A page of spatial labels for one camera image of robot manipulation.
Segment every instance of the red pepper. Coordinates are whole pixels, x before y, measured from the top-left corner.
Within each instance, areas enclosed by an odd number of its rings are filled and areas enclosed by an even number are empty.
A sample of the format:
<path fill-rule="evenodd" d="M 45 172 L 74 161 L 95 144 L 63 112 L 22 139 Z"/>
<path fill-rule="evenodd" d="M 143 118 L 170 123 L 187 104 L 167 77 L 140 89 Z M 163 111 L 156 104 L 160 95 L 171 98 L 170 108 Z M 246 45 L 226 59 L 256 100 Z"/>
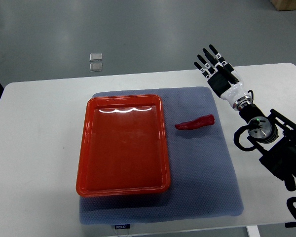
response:
<path fill-rule="evenodd" d="M 178 130 L 194 130 L 200 127 L 213 125 L 215 123 L 214 115 L 205 115 L 189 122 L 182 122 L 174 125 Z"/>

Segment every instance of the cardboard box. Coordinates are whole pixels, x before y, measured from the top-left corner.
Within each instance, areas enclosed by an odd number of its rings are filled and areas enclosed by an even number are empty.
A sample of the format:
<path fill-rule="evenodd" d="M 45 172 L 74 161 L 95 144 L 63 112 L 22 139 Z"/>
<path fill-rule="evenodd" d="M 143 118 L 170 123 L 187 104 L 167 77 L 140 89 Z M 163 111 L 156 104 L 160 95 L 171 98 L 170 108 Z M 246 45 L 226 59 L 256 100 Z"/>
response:
<path fill-rule="evenodd" d="M 296 10 L 296 0 L 270 0 L 278 11 Z"/>

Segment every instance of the mat label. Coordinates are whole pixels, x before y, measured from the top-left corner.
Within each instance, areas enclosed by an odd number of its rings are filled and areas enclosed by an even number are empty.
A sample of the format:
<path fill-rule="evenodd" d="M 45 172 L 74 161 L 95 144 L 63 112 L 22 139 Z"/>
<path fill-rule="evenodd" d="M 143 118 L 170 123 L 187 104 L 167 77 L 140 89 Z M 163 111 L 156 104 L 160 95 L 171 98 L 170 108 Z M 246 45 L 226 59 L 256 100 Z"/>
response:
<path fill-rule="evenodd" d="M 116 230 L 129 229 L 129 228 L 130 228 L 130 224 L 115 226 Z"/>

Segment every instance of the white table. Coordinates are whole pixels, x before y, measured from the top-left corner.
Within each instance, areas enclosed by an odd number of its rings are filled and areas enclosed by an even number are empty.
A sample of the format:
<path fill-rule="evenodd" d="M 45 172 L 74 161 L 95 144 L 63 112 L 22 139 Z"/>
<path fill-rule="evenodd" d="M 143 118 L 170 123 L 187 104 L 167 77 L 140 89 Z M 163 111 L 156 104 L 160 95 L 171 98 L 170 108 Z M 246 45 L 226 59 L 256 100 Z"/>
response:
<path fill-rule="evenodd" d="M 296 123 L 296 66 L 236 67 L 255 104 Z M 75 180 L 87 101 L 102 91 L 208 86 L 198 70 L 16 82 L 0 101 L 0 236 L 114 236 L 112 226 L 81 226 Z M 134 224 L 129 234 L 247 226 L 294 221 L 286 200 L 296 196 L 233 143 L 245 122 L 214 95 L 237 174 L 244 211 L 218 217 Z"/>

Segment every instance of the blue mat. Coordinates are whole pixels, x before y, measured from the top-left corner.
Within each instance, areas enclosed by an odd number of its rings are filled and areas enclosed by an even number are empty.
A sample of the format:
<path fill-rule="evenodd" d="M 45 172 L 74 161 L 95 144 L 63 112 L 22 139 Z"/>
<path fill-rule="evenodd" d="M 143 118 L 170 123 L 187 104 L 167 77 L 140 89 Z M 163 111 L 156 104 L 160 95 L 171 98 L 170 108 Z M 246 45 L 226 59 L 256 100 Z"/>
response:
<path fill-rule="evenodd" d="M 240 215 L 243 204 L 210 89 L 113 91 L 94 97 L 134 94 L 162 98 L 171 186 L 161 194 L 80 197 L 81 223 L 119 225 Z M 208 114 L 215 117 L 212 126 L 183 131 L 174 127 Z"/>

